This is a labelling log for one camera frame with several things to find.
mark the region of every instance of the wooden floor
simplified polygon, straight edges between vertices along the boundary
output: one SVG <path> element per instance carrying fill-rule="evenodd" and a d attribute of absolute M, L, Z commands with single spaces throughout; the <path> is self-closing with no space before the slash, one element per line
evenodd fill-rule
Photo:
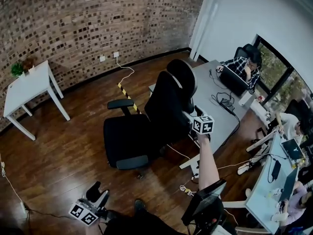
<path fill-rule="evenodd" d="M 123 86 L 141 111 L 149 99 L 148 86 L 155 83 L 160 71 L 174 58 L 188 61 L 189 52 L 181 52 L 134 66 L 135 73 L 124 80 Z M 95 181 L 108 188 L 111 196 L 106 205 L 124 214 L 133 214 L 133 202 L 142 198 L 148 210 L 159 216 L 174 229 L 187 233 L 180 218 L 189 204 L 190 197 L 180 191 L 186 184 L 196 191 L 198 185 L 190 181 L 191 170 L 179 169 L 186 158 L 168 148 L 164 158 L 156 160 L 142 180 L 134 171 L 119 171 L 110 168 L 103 141 L 103 121 L 122 115 L 121 110 L 107 110 L 110 100 L 124 98 L 117 82 L 129 70 L 107 75 L 65 94 L 62 105 L 71 117 L 66 122 L 53 102 L 49 101 L 38 109 L 33 117 L 26 117 L 22 125 L 36 135 L 31 141 L 13 127 L 0 137 L 0 152 L 5 162 L 6 175 L 12 185 L 31 209 L 55 215 L 67 215 L 68 209 L 83 190 Z M 249 159 L 245 148 L 255 138 L 255 130 L 262 126 L 253 112 L 248 112 L 241 122 L 239 131 L 215 154 L 218 167 L 236 164 Z M 187 156 L 195 156 L 197 147 L 186 139 L 174 148 Z M 244 200 L 244 189 L 256 182 L 258 170 L 237 176 L 236 166 L 220 170 L 226 177 L 227 186 L 223 200 Z M 0 179 L 0 222 L 7 226 L 18 226 L 28 233 L 28 224 L 19 200 L 9 183 Z M 231 210 L 236 214 L 239 225 L 244 225 L 245 211 Z M 65 218 L 32 214 L 32 234 L 85 234 L 84 225 Z"/>

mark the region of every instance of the hand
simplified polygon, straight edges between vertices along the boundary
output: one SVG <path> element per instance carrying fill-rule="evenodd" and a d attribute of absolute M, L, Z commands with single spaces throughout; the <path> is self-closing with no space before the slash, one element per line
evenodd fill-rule
<path fill-rule="evenodd" d="M 221 72 L 223 71 L 223 68 L 224 68 L 223 65 L 218 65 L 218 66 L 216 67 L 216 71 L 217 71 L 218 73 L 221 73 Z"/>
<path fill-rule="evenodd" d="M 251 79 L 251 69 L 249 68 L 248 65 L 245 65 L 245 72 L 246 72 L 246 79 L 249 81 Z"/>
<path fill-rule="evenodd" d="M 278 126 L 278 132 L 279 132 L 280 134 L 283 134 L 283 133 L 284 133 L 284 126 L 283 126 L 282 124 L 280 124 L 280 125 Z"/>
<path fill-rule="evenodd" d="M 197 133 L 197 136 L 198 136 L 198 141 L 199 142 L 202 142 L 202 141 L 208 141 L 210 142 L 208 136 L 206 134 L 199 134 Z"/>

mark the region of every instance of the black and white cube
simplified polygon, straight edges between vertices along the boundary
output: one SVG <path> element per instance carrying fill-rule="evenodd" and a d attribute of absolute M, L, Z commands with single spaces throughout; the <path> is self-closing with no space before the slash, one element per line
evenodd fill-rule
<path fill-rule="evenodd" d="M 87 226 L 91 225 L 95 220 L 98 219 L 98 217 L 90 210 L 77 203 L 74 203 L 71 206 L 68 213 Z"/>
<path fill-rule="evenodd" d="M 194 117 L 192 129 L 199 134 L 210 134 L 213 132 L 214 119 L 212 116 L 204 115 Z"/>

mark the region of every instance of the yellow and black tape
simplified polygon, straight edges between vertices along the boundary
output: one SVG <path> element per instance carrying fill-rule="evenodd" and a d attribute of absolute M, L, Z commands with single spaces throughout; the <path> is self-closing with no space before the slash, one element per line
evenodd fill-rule
<path fill-rule="evenodd" d="M 117 86 L 121 89 L 122 93 L 126 96 L 127 99 L 131 99 L 131 97 L 127 94 L 126 90 L 122 87 L 122 85 L 120 83 L 117 84 Z M 140 110 L 138 109 L 138 107 L 135 105 L 135 102 L 133 104 L 133 108 L 135 109 L 135 111 L 138 114 L 141 114 Z"/>

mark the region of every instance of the white desk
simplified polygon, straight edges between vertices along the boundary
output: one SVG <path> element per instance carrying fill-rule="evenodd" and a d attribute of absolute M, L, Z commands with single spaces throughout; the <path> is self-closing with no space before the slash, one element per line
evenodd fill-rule
<path fill-rule="evenodd" d="M 225 88 L 219 79 L 216 77 L 215 69 L 220 65 L 220 63 L 216 60 L 211 61 L 209 63 L 202 64 L 193 69 L 197 80 L 198 80 L 198 88 L 196 93 L 193 95 L 194 104 L 200 106 L 204 109 L 209 115 L 211 115 L 215 121 L 214 132 L 211 134 L 211 147 L 213 153 L 218 150 L 218 148 L 222 145 L 222 143 L 228 138 L 228 136 L 233 132 L 233 130 L 237 127 L 238 121 L 237 119 L 223 109 L 220 105 L 218 105 L 212 99 L 211 95 L 216 96 L 218 92 L 226 92 L 230 94 L 230 90 L 223 90 L 218 87 L 210 78 L 210 70 L 212 71 L 212 75 L 215 78 L 215 82 Z M 153 92 L 155 88 L 155 84 L 149 87 L 149 90 Z M 235 99 L 233 106 L 235 107 L 234 112 L 241 120 L 247 111 L 250 108 L 250 105 L 255 97 L 251 97 L 248 102 L 244 106 L 239 105 L 239 100 L 236 95 L 232 94 Z M 226 95 L 219 95 L 219 100 L 223 97 L 227 98 Z M 198 161 L 200 160 L 200 155 L 196 155 L 191 160 L 180 165 L 181 169 L 184 169 L 188 166 L 191 167 L 193 175 L 196 178 L 199 177 L 199 169 L 198 169 Z"/>
<path fill-rule="evenodd" d="M 273 154 L 273 157 L 277 159 L 281 164 L 278 178 L 272 183 L 268 182 L 268 172 L 269 180 L 271 180 L 271 173 L 273 171 L 275 161 L 272 159 L 272 163 L 270 164 L 270 157 L 267 156 L 267 160 L 265 162 L 263 170 L 251 192 L 250 197 L 248 197 L 245 201 L 223 202 L 225 208 L 246 208 L 264 227 L 264 229 L 248 229 L 243 227 L 237 227 L 236 230 L 238 231 L 275 234 L 277 229 L 279 228 L 279 223 L 271 221 L 271 218 L 274 214 L 278 213 L 278 208 L 276 207 L 276 204 L 278 203 L 280 196 L 269 197 L 269 193 L 276 188 L 284 188 L 286 178 L 292 172 L 292 166 L 289 159 L 283 159 L 287 156 L 280 146 L 280 135 L 275 132 L 273 133 L 272 137 L 273 141 L 271 143 L 269 153 Z"/>
<path fill-rule="evenodd" d="M 49 78 L 51 79 L 60 98 L 63 98 L 63 94 L 51 72 L 48 61 L 44 61 L 43 63 L 36 66 L 34 69 L 34 72 L 28 73 L 25 77 L 19 77 L 8 86 L 3 112 L 3 116 L 5 118 L 10 120 L 16 127 L 18 127 L 25 135 L 27 135 L 32 140 L 36 139 L 35 136 L 27 131 L 20 123 L 18 123 L 16 119 L 14 119 L 12 114 L 18 108 L 22 107 L 30 116 L 32 116 L 32 113 L 25 106 L 25 103 L 32 100 L 39 94 L 48 92 L 65 119 L 67 121 L 70 120 L 68 114 L 64 110 L 63 106 L 59 102 L 57 96 L 50 86 Z"/>

